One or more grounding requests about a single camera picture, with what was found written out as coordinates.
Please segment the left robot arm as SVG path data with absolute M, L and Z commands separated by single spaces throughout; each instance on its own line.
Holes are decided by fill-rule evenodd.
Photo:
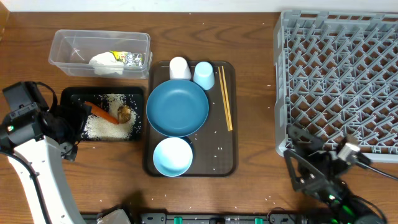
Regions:
M 44 134 L 41 114 L 37 103 L 10 113 L 1 154 L 19 176 L 34 223 L 85 223 L 63 171 L 63 146 Z

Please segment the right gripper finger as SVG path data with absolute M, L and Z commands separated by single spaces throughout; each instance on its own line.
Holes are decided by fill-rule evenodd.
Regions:
M 312 164 L 291 149 L 284 151 L 284 159 L 293 189 L 296 192 L 304 191 L 310 184 L 310 172 L 313 169 Z
M 321 151 L 325 143 L 321 138 L 291 124 L 287 126 L 287 135 L 296 152 Z

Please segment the orange carrot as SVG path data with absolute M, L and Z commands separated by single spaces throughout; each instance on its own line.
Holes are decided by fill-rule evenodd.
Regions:
M 108 112 L 96 106 L 95 104 L 86 101 L 85 105 L 91 107 L 92 114 L 99 116 L 100 118 L 103 118 L 112 124 L 119 124 L 119 121 L 116 118 L 112 117 Z

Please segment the brown food scrap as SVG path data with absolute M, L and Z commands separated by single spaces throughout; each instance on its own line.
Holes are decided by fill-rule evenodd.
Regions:
M 120 124 L 127 123 L 131 119 L 131 109 L 128 105 L 122 105 L 118 108 L 118 121 Z

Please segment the green snack wrapper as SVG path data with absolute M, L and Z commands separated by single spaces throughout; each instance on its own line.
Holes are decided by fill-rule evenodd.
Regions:
M 139 53 L 125 51 L 110 51 L 118 62 L 122 62 L 128 67 L 141 67 L 144 63 L 144 57 Z

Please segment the wooden chopstick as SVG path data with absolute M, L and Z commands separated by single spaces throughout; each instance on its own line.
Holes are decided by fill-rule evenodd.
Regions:
M 223 78 L 221 76 L 220 67 L 218 67 L 218 75 L 219 75 L 219 79 L 220 79 L 221 96 L 222 96 L 222 99 L 223 99 L 224 114 L 225 114 L 225 118 L 226 118 L 227 130 L 228 130 L 228 132 L 230 132 L 231 131 L 231 127 L 230 127 L 230 124 L 229 124 L 229 116 L 228 116 L 228 110 L 227 110 L 227 105 L 226 105 L 226 97 L 225 97 L 224 85 L 223 85 Z
M 229 116 L 229 124 L 230 124 L 231 131 L 232 131 L 233 124 L 232 124 L 232 116 L 231 116 L 231 110 L 230 110 L 230 104 L 229 104 L 228 87 L 226 84 L 226 75 L 225 75 L 225 71 L 224 71 L 224 66 L 221 66 L 221 73 L 222 73 L 222 78 L 223 78 L 224 92 L 225 92 L 225 97 L 226 97 L 226 105 L 227 105 L 228 116 Z

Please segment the white rice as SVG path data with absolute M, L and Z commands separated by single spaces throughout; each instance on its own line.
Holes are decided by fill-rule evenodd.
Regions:
M 88 96 L 85 102 L 95 104 L 118 119 L 118 108 L 128 105 L 131 119 L 124 124 L 112 124 L 99 116 L 90 114 L 81 134 L 86 141 L 132 141 L 139 139 L 142 129 L 142 96 L 138 94 L 109 93 Z

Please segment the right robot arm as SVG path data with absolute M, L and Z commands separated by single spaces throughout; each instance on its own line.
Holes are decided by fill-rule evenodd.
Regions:
M 288 125 L 287 135 L 294 147 L 284 151 L 293 189 L 323 202 L 329 209 L 298 215 L 295 223 L 387 223 L 379 208 L 352 193 L 340 179 L 352 166 L 371 165 L 354 136 L 347 134 L 334 155 L 323 150 L 325 142 L 321 138 L 304 129 Z

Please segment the white tissue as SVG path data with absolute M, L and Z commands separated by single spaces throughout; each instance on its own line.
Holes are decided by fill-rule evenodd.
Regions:
M 105 52 L 94 56 L 89 61 L 89 65 L 94 68 L 94 73 L 97 75 L 110 75 L 113 73 L 122 75 L 124 70 L 124 64 L 117 61 L 111 52 Z

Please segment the light blue bowl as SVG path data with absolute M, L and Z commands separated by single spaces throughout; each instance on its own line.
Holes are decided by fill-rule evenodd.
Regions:
M 177 177 L 191 166 L 193 152 L 190 144 L 181 138 L 166 138 L 156 145 L 153 153 L 155 168 L 164 176 Z

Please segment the dark blue plate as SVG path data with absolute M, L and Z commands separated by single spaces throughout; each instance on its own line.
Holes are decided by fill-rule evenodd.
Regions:
M 147 100 L 150 125 L 168 137 L 185 137 L 205 123 L 210 106 L 204 90 L 189 80 L 169 80 L 153 89 Z

